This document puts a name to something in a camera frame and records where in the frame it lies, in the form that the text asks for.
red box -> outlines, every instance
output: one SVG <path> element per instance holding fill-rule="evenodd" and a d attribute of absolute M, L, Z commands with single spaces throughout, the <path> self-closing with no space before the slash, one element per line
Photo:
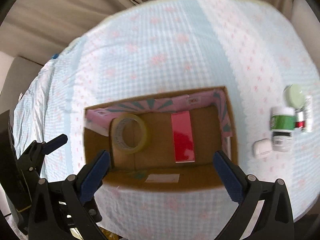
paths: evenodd
<path fill-rule="evenodd" d="M 189 111 L 171 114 L 176 163 L 195 161 L 192 128 Z"/>

blue gingham bedsheet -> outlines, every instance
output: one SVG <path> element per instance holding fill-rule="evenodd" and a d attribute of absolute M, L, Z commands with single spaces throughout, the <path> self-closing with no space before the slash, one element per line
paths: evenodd
<path fill-rule="evenodd" d="M 290 153 L 255 159 L 252 144 L 271 137 L 270 108 L 285 105 L 283 90 L 292 83 L 313 96 L 313 132 L 295 132 Z M 85 107 L 224 85 L 241 168 L 261 180 L 283 178 L 296 218 L 320 191 L 319 84 L 290 22 L 264 2 L 148 2 L 107 18 L 42 68 L 15 110 L 15 147 L 20 155 L 35 139 L 68 135 L 65 146 L 46 156 L 43 169 L 49 181 L 62 180 L 85 164 Z M 164 194 L 104 185 L 96 200 L 100 225 L 128 239 L 213 239 L 236 208 L 224 188 Z"/>

beige curtain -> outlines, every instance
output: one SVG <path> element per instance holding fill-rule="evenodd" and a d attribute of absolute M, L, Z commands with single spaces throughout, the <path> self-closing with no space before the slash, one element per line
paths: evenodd
<path fill-rule="evenodd" d="M 44 64 L 105 17 L 148 0 L 17 0 L 0 27 L 0 51 Z M 265 0 L 290 18 L 293 0 Z"/>

light green lid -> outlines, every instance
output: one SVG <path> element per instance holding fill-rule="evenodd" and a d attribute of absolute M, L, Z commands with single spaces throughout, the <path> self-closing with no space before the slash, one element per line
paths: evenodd
<path fill-rule="evenodd" d="M 295 109 L 301 109 L 305 104 L 306 97 L 302 88 L 298 84 L 292 84 L 285 89 L 285 97 L 289 106 Z"/>

open box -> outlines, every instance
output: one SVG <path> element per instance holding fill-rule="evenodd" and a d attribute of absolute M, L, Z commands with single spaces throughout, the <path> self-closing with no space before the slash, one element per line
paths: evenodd
<path fill-rule="evenodd" d="M 232 136 L 231 159 L 237 164 L 237 141 L 234 127 L 232 108 L 228 100 L 225 87 L 210 87 L 194 90 L 174 91 L 153 94 L 136 98 L 126 98 L 120 101 L 109 102 L 102 105 L 90 106 L 88 110 L 117 106 L 124 102 L 137 102 L 147 99 L 175 98 L 182 95 L 191 95 L 212 90 L 222 90 L 229 116 Z M 213 153 L 222 149 L 221 129 L 218 119 L 218 109 L 214 105 L 190 110 L 194 152 L 196 160 L 193 163 L 175 163 L 174 145 L 172 136 L 170 113 L 143 113 L 139 117 L 148 127 L 150 142 L 140 152 L 125 154 L 117 150 L 112 142 L 112 136 L 105 136 L 108 130 L 97 133 L 88 128 L 84 129 L 84 150 L 86 162 L 90 162 L 102 149 L 110 152 L 112 167 L 104 184 L 132 188 L 146 191 L 192 191 L 211 189 L 222 186 L 222 182 L 212 165 Z M 138 135 L 139 128 L 134 124 L 129 128 L 133 135 Z M 146 183 L 150 174 L 179 174 L 177 183 Z"/>

